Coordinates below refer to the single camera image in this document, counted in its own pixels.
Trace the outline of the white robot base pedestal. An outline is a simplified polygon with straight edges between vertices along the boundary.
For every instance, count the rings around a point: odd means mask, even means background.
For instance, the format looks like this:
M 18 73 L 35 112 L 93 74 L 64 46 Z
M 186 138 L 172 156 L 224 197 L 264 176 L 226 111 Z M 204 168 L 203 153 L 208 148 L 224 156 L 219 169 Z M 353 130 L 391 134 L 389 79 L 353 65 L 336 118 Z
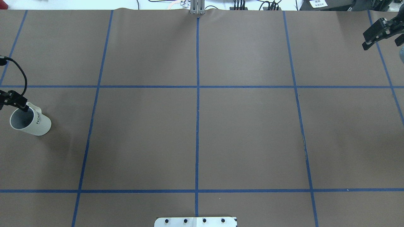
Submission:
M 162 217 L 155 227 L 237 227 L 236 217 Z

